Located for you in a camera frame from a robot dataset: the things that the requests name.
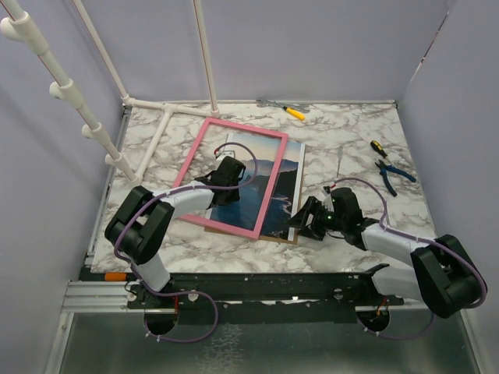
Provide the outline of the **black yellow screwdriver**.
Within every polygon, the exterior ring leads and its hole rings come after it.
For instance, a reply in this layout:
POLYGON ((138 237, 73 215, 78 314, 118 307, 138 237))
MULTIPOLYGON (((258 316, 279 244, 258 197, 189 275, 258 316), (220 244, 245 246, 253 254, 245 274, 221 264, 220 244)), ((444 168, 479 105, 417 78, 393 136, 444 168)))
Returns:
POLYGON ((386 153, 386 151, 384 150, 384 148, 376 140, 371 140, 370 141, 370 146, 381 157, 383 157, 384 159, 388 159, 388 154, 386 153))

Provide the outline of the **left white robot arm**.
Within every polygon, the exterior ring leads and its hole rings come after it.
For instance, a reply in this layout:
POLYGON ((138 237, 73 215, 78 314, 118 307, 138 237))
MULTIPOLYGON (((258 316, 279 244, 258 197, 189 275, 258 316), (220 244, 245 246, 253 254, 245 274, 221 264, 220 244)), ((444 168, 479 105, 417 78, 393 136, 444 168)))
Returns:
POLYGON ((153 306, 164 307, 172 298, 170 273, 159 255, 170 223, 187 213, 238 201, 245 170, 242 162, 227 156, 216 170, 187 185, 158 194, 137 186, 118 208, 104 236, 119 258, 145 281, 145 298, 153 306))

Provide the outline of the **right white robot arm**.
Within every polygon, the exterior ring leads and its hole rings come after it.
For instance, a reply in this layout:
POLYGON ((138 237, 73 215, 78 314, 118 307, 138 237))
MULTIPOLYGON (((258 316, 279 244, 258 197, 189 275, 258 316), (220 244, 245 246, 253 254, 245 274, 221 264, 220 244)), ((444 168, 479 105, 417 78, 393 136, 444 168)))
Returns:
POLYGON ((390 228, 363 215, 355 193, 332 189, 332 208, 311 196, 287 225, 300 236, 321 241, 335 231, 352 246, 378 252, 406 265, 404 269, 382 266, 358 286, 359 298, 375 305, 385 296, 424 302, 441 318, 479 304, 487 286, 459 240, 452 235, 421 238, 390 228))

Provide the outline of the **white pvc pipe rack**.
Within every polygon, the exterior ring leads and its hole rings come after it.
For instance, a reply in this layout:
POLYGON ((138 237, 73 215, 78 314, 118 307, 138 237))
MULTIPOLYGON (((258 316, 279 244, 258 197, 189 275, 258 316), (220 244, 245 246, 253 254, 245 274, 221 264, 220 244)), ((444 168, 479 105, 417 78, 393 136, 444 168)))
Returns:
MULTIPOLYGON (((65 72, 115 136, 121 122, 117 88, 69 1, 23 1, 65 72)), ((190 1, 88 1, 98 31, 115 32, 124 52, 114 55, 134 97, 194 99, 207 96, 200 43, 190 1)), ((1 40, 1 191, 100 191, 105 150, 82 136, 82 118, 51 97, 52 76, 23 43, 1 40)))

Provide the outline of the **seascape photo print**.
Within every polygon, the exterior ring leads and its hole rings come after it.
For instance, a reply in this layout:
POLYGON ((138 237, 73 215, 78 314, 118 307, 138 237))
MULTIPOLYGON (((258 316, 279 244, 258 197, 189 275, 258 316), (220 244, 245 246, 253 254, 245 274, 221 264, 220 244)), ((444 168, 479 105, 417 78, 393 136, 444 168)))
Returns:
MULTIPOLYGON (((239 190, 239 201, 208 210, 205 217, 252 230, 281 140, 249 132, 236 132, 229 134, 227 141, 231 144, 222 149, 234 150, 235 159, 246 166, 241 183, 248 180, 251 183, 239 190)), ((260 235, 280 238, 296 235, 296 230, 288 227, 286 221, 299 209, 305 149, 303 143, 293 140, 287 142, 260 235)))

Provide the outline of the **brown fibreboard backing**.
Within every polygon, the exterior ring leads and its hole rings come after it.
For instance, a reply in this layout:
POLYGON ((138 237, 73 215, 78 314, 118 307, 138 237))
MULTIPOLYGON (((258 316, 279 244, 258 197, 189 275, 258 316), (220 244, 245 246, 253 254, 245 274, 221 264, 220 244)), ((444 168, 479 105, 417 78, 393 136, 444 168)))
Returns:
MULTIPOLYGON (((227 232, 225 232, 225 231, 219 231, 219 230, 216 230, 213 228, 204 228, 204 231, 214 233, 214 234, 221 234, 221 235, 227 234, 227 232)), ((261 235, 258 239, 261 241, 277 242, 277 243, 281 243, 281 244, 296 245, 298 243, 298 236, 297 235, 291 235, 289 238, 280 238, 280 237, 261 235)))

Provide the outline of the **clear tester screwdriver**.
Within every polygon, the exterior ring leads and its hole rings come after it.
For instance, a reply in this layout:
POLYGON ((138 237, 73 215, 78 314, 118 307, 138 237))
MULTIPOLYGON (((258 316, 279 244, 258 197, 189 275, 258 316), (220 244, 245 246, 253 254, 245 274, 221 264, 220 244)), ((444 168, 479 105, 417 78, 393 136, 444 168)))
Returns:
POLYGON ((339 178, 342 158, 343 158, 343 146, 340 146, 338 148, 338 152, 337 152, 337 169, 336 169, 336 177, 337 178, 339 178))

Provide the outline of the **pink picture frame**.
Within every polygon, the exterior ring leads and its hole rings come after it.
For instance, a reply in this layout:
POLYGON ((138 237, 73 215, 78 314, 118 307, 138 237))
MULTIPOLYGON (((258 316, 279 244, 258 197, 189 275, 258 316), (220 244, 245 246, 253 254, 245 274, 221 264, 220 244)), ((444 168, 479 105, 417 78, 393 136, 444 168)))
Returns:
POLYGON ((264 129, 264 128, 259 128, 251 125, 245 125, 245 124, 239 124, 235 122, 229 122, 221 119, 216 119, 216 118, 207 118, 204 120, 200 131, 198 132, 198 135, 196 136, 193 145, 191 149, 189 150, 189 153, 181 166, 179 170, 179 174, 177 175, 172 188, 177 189, 180 186, 180 183, 182 182, 182 179, 186 172, 189 169, 189 166, 191 162, 193 161, 193 158, 195 156, 195 153, 198 149, 198 147, 201 144, 201 141, 203 140, 203 137, 208 130, 208 127, 210 125, 216 125, 216 126, 221 126, 229 129, 237 129, 241 130, 243 132, 250 132, 253 134, 257 134, 260 136, 267 136, 271 138, 276 138, 280 139, 281 142, 279 144, 279 148, 277 150, 275 160, 274 160, 274 166, 271 169, 271 173, 269 175, 269 181, 267 183, 267 188, 264 193, 264 197, 260 206, 260 210, 254 225, 253 230, 249 229, 243 229, 239 228, 230 224, 224 224, 218 221, 212 221, 208 220, 205 217, 197 216, 197 215, 192 215, 190 212, 193 212, 193 210, 188 210, 186 214, 182 215, 179 217, 181 221, 186 221, 191 224, 197 224, 200 226, 208 227, 208 228, 213 228, 215 230, 223 231, 225 233, 229 233, 232 235, 237 235, 241 236, 244 238, 249 238, 249 239, 258 239, 260 236, 260 231, 264 222, 265 215, 267 213, 268 207, 270 205, 270 200, 274 191, 274 185, 275 182, 277 181, 278 178, 278 172, 279 168, 281 165, 281 160, 283 158, 283 155, 285 153, 285 148, 288 142, 288 135, 283 133, 283 132, 278 132, 270 129, 264 129))

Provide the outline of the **yellow handled screwdriver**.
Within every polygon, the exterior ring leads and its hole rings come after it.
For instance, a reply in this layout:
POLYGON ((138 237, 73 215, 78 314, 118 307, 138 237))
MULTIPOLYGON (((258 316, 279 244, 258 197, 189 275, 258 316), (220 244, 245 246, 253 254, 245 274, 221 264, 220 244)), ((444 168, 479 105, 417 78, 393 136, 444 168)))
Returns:
POLYGON ((294 118, 297 118, 298 120, 300 121, 304 121, 305 120, 305 115, 300 112, 300 111, 297 111, 296 109, 294 108, 290 108, 290 107, 287 107, 287 106, 283 106, 282 107, 288 114, 290 114, 292 117, 294 118))

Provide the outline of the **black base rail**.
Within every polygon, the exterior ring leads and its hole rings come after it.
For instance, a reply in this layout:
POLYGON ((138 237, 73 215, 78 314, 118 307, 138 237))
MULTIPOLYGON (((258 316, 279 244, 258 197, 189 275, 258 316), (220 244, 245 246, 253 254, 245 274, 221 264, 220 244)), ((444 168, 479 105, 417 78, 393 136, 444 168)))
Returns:
POLYGON ((361 273, 175 273, 156 296, 132 286, 127 306, 181 324, 355 323, 356 310, 402 305, 361 273))

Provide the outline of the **silver wrench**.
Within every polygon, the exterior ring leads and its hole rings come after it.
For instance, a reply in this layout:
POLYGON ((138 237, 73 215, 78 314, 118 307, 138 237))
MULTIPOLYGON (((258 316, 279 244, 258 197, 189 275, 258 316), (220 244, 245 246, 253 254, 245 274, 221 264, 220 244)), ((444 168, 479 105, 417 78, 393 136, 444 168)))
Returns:
POLYGON ((299 111, 303 114, 308 114, 310 112, 310 105, 309 104, 283 104, 277 101, 269 101, 266 99, 257 99, 256 100, 257 107, 263 108, 263 107, 276 107, 276 108, 282 108, 282 107, 287 107, 291 108, 293 110, 299 111))

